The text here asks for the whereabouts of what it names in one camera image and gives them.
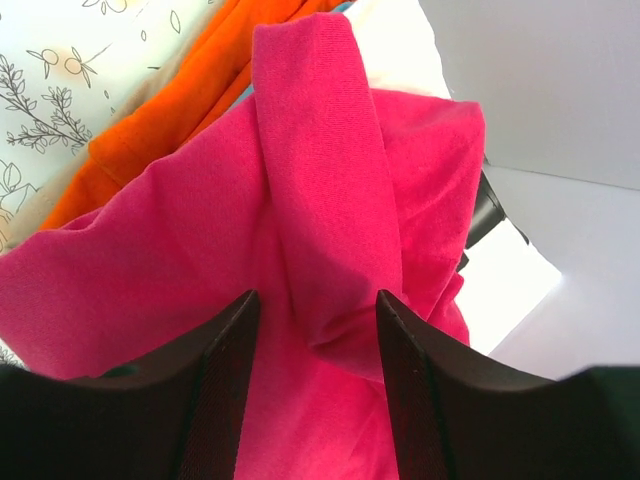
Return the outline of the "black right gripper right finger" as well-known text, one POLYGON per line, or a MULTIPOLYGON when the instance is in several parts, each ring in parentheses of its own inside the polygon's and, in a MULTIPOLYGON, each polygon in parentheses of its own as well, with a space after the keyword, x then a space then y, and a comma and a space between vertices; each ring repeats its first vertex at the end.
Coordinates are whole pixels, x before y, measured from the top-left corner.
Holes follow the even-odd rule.
POLYGON ((388 291, 376 319, 403 479, 635 479, 639 370, 552 381, 486 357, 388 291))

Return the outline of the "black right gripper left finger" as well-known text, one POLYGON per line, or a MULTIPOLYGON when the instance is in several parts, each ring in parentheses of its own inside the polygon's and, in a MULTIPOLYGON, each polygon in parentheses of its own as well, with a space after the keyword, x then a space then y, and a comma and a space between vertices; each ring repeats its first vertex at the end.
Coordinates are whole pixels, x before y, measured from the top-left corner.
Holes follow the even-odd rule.
POLYGON ((5 479, 230 479, 260 318, 256 292, 98 378, 1 369, 5 479))

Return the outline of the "magenta t shirt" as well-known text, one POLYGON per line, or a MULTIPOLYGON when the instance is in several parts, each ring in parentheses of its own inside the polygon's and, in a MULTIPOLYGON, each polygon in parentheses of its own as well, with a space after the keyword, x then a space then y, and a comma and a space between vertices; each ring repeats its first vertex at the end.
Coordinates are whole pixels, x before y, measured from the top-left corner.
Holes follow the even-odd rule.
POLYGON ((479 105, 368 84, 349 20, 261 25, 253 93, 104 207, 1 259, 1 337, 32 370, 100 374, 262 303, 240 479, 394 479, 375 300, 461 342, 457 274, 479 105))

